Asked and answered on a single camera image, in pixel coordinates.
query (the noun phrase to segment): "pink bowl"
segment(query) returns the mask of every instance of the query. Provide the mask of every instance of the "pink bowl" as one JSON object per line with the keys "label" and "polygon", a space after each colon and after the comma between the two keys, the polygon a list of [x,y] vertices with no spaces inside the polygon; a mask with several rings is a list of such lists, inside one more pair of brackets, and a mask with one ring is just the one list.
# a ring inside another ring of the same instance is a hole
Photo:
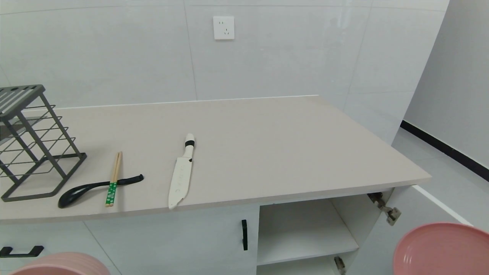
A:
{"label": "pink bowl", "polygon": [[489,234],[463,224],[422,225],[399,241],[393,268],[394,275],[487,275]]}
{"label": "pink bowl", "polygon": [[10,275],[111,275],[96,258],[77,252],[51,254],[34,260]]}

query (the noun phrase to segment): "chopsticks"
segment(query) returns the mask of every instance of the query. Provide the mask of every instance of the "chopsticks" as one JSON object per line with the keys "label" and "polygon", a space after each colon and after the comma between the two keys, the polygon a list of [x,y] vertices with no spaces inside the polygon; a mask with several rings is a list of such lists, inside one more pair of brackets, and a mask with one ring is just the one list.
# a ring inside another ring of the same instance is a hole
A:
{"label": "chopsticks", "polygon": [[115,155],[114,168],[112,169],[111,183],[109,184],[109,190],[107,191],[107,199],[105,200],[105,207],[114,206],[115,190],[117,188],[117,178],[119,177],[119,168],[121,166],[122,152]]}

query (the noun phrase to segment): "cabinet door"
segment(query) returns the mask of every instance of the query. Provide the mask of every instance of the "cabinet door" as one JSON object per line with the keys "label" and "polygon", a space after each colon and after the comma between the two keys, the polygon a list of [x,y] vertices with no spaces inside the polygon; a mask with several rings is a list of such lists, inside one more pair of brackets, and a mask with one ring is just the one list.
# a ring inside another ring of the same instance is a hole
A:
{"label": "cabinet door", "polygon": [[256,270],[258,218],[259,206],[230,206],[86,225],[122,275],[250,275]]}
{"label": "cabinet door", "polygon": [[434,222],[469,224],[417,185],[396,188],[387,206],[397,207],[402,212],[400,218],[390,226],[386,215],[380,215],[347,269],[347,275],[392,275],[392,258],[397,243],[417,226]]}
{"label": "cabinet door", "polygon": [[0,258],[0,270],[16,270],[39,257],[59,252],[82,252],[99,259],[106,266],[112,265],[83,222],[0,226],[0,249],[12,247],[11,254],[25,254],[37,245],[44,246],[38,257]]}

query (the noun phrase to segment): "cabinet hinge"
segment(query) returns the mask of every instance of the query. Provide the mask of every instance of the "cabinet hinge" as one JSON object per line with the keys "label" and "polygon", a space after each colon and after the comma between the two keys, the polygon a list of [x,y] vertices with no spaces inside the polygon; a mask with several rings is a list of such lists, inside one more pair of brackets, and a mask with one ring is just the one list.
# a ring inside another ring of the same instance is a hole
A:
{"label": "cabinet hinge", "polygon": [[340,275],[346,275],[346,267],[343,260],[340,257],[336,256],[334,257],[334,263],[336,264],[336,268],[338,268]]}
{"label": "cabinet hinge", "polygon": [[385,201],[382,199],[382,192],[367,194],[370,200],[387,215],[387,223],[393,226],[399,219],[401,212],[397,208],[390,208],[385,206]]}

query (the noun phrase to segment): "white cabinet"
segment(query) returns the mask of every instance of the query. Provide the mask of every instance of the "white cabinet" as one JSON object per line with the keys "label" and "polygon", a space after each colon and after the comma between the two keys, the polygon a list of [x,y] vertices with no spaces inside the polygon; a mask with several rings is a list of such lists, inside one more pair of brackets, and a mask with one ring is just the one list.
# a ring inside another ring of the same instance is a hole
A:
{"label": "white cabinet", "polygon": [[[393,226],[367,195],[327,201],[262,207],[261,217],[268,220],[260,221],[258,275],[336,275],[336,256],[345,264],[346,275],[392,275],[395,247],[411,229],[433,222],[469,224],[417,185],[398,187],[390,196],[387,206],[402,212]],[[284,211],[293,220],[284,222]],[[270,237],[273,230],[275,237]],[[278,237],[281,242],[270,241]],[[260,265],[261,259],[274,263]]]}
{"label": "white cabinet", "polygon": [[[11,254],[25,254],[34,246],[44,246],[38,257],[58,252],[82,252],[94,256],[106,266],[112,265],[83,222],[0,226],[0,248],[12,247]],[[38,257],[0,258],[0,270],[18,269]]]}
{"label": "white cabinet", "polygon": [[256,270],[258,219],[259,206],[247,205],[86,225],[122,275],[251,275]]}
{"label": "white cabinet", "polygon": [[385,215],[379,217],[358,254],[352,259],[348,275],[392,275],[396,245],[415,227],[434,222],[468,224],[419,186],[396,188],[387,206],[400,209],[401,217],[393,227],[385,221]]}
{"label": "white cabinet", "polygon": [[[27,253],[34,245],[45,246],[41,255],[88,253],[109,266],[113,275],[338,275],[337,256],[346,275],[392,275],[394,249],[411,229],[432,222],[469,224],[419,186],[383,194],[387,206],[402,212],[393,226],[367,195],[354,195],[4,225],[0,245],[12,246],[14,253]],[[0,258],[1,273],[32,259]]]}

